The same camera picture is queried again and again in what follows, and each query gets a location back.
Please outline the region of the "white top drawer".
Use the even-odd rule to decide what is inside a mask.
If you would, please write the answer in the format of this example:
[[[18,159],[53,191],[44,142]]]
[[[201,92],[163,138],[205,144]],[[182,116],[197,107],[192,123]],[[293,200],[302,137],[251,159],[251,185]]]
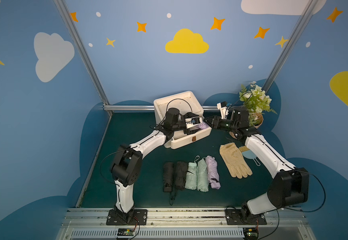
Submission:
[[[164,144],[165,148],[178,149],[186,145],[195,143],[192,142],[192,137],[196,137],[196,141],[208,137],[211,134],[212,128],[209,127],[205,130],[199,130],[195,134],[187,135],[184,130],[174,132],[174,136]]]

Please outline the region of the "black folded umbrella right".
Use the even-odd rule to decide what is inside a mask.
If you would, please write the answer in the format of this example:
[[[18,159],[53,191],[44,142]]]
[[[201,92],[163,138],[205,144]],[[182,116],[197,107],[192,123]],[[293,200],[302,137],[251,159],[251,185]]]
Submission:
[[[178,191],[185,189],[188,164],[183,161],[178,161],[175,164],[174,171],[174,189],[170,193],[169,204],[172,206],[177,197]]]

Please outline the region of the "black folded umbrella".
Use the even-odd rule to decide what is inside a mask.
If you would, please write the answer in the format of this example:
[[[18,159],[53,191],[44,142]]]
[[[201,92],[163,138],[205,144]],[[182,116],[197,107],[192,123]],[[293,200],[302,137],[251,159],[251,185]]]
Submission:
[[[188,164],[183,161],[178,161],[175,164],[174,171],[174,189],[170,193],[169,204],[172,206],[177,197],[178,191],[185,189]]]
[[[173,191],[174,182],[174,163],[166,162],[163,165],[163,192],[171,193]]]

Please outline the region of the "mint folded umbrella left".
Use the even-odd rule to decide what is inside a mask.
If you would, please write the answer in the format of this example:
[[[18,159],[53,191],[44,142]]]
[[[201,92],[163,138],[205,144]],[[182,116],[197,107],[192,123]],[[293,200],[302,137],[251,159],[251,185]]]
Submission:
[[[188,163],[188,169],[186,172],[186,183],[185,183],[185,188],[188,190],[197,189],[197,181],[198,181],[197,161],[198,160],[200,160],[200,156],[196,156],[193,162]]]

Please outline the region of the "mint folded umbrella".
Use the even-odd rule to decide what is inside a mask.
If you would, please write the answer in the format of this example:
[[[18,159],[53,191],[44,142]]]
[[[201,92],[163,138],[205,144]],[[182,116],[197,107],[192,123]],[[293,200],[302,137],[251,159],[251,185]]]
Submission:
[[[205,159],[201,159],[198,161],[197,165],[197,190],[200,192],[208,192],[209,191],[209,180],[208,180],[208,170]]]
[[[186,183],[185,183],[185,188],[188,190],[197,189],[197,181],[198,181],[197,161],[198,160],[200,160],[200,156],[196,156],[193,162],[188,163],[188,169],[186,172]]]

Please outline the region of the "mint folded umbrella right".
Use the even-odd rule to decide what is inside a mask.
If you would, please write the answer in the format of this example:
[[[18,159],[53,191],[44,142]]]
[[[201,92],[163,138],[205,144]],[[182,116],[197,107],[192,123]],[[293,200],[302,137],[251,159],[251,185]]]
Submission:
[[[209,180],[208,180],[208,170],[205,159],[201,159],[198,161],[197,165],[197,190],[200,192],[208,192],[209,191]]]

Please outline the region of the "beige glove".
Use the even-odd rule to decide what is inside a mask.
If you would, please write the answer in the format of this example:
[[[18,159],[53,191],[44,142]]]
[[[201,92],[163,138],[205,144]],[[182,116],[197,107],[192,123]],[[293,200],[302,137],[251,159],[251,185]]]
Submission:
[[[221,145],[220,155],[233,178],[242,179],[253,174],[235,143]]]

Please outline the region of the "white green artificial flowers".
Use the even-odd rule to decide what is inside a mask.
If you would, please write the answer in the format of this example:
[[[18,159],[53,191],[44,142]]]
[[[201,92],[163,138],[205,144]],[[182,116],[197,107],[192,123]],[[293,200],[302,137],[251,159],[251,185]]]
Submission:
[[[243,102],[243,106],[250,113],[274,113],[277,112],[270,107],[272,99],[266,92],[257,85],[257,82],[251,82],[248,87],[241,85],[241,90],[239,92],[239,100]]]

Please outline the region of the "green circuit board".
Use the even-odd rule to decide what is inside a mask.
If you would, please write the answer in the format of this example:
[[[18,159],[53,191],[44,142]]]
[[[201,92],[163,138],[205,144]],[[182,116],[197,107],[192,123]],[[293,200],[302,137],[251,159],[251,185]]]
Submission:
[[[133,238],[135,236],[136,231],[132,229],[118,229],[117,237],[125,237],[125,238]]]
[[[258,240],[259,230],[257,228],[243,228],[244,240]]]

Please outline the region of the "left green circuit board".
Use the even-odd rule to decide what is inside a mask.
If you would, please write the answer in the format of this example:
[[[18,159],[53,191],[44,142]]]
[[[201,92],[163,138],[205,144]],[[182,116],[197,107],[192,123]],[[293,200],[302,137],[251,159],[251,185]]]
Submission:
[[[118,229],[117,237],[125,237],[125,238],[133,238],[135,236],[136,231],[132,229]]]

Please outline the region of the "horizontal aluminium frame rail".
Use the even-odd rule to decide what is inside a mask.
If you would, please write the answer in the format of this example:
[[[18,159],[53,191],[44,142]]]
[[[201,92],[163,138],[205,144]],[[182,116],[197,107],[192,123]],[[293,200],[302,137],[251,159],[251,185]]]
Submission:
[[[217,112],[216,106],[202,106],[204,112]],[[154,111],[154,106],[145,105],[104,105],[105,111]]]

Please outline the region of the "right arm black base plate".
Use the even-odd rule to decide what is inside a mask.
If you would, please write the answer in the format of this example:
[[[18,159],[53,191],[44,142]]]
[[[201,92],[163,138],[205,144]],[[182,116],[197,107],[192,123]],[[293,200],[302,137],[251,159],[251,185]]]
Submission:
[[[225,209],[225,216],[228,225],[267,225],[265,216],[253,215],[247,209]]]

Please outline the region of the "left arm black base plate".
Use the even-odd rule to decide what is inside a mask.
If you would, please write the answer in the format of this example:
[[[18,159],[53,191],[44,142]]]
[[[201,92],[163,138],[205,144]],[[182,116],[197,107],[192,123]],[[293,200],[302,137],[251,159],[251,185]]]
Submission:
[[[131,209],[128,213],[123,213],[117,208],[111,209],[106,220],[107,226],[145,226],[147,223],[148,210]]]

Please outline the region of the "aluminium frame post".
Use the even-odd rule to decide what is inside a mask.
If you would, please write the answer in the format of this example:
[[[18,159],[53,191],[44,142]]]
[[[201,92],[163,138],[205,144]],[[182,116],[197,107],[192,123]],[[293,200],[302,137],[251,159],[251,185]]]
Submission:
[[[315,10],[315,7],[318,5],[319,0],[310,0],[307,2],[305,9],[303,10],[301,16],[299,17],[294,29],[292,30],[289,41],[287,41],[286,46],[283,47],[283,50],[281,51],[275,65],[273,66],[269,76],[265,80],[264,84],[262,85],[262,89],[265,92],[268,92],[271,85],[274,83],[277,75],[280,73],[283,65],[285,64],[286,60],[288,59],[289,55],[291,54],[293,48],[295,47],[297,41],[299,40],[300,36],[302,35],[303,31],[307,27],[310,19],[313,16],[313,12]]]
[[[98,93],[98,95],[103,103],[103,110],[105,112],[107,112],[109,117],[111,118],[113,115],[113,111],[105,110],[105,107],[110,105],[109,100],[106,96],[106,93],[105,93],[104,88],[101,84],[101,81],[99,80],[99,77],[94,69],[93,63],[90,60],[88,52],[87,52],[87,50],[84,46],[84,43],[82,41],[82,38],[78,33],[77,27],[74,24],[73,18],[70,15],[68,6],[67,6],[66,2],[63,0],[54,0],[54,3],[57,7],[57,10],[58,10],[60,16],[62,17],[62,19],[65,23],[65,26],[67,27],[67,29],[69,31],[69,34],[70,34],[78,52],[79,52],[79,55],[80,55],[84,65],[86,67],[86,70],[87,70],[87,72],[88,72],[88,74],[89,74],[89,76],[90,76],[90,78],[91,78],[91,80],[92,80],[92,82],[97,90],[97,93]]]

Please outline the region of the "left aluminium frame post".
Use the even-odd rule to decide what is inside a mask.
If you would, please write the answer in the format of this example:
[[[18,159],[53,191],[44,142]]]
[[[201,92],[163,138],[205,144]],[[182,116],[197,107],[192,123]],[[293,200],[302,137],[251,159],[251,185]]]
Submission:
[[[78,33],[77,27],[74,24],[73,18],[70,15],[68,6],[67,6],[66,2],[63,0],[54,0],[54,3],[57,7],[57,10],[58,10],[60,16],[62,17],[62,19],[65,23],[65,26],[67,27],[67,29],[69,31],[69,34],[70,34],[78,52],[79,52],[79,55],[80,55],[84,65],[86,67],[86,70],[87,70],[87,72],[88,72],[88,74],[89,74],[89,76],[90,76],[90,78],[91,78],[91,80],[92,80],[92,82],[97,90],[97,93],[98,93],[98,95],[103,103],[103,110],[105,112],[107,112],[109,117],[111,118],[113,115],[113,111],[105,110],[105,107],[110,105],[109,100],[106,96],[106,93],[105,93],[104,88],[101,84],[101,81],[99,80],[99,77],[94,69],[93,63],[90,60],[88,52],[87,52],[87,50],[84,46],[84,43],[82,41],[82,38]]]

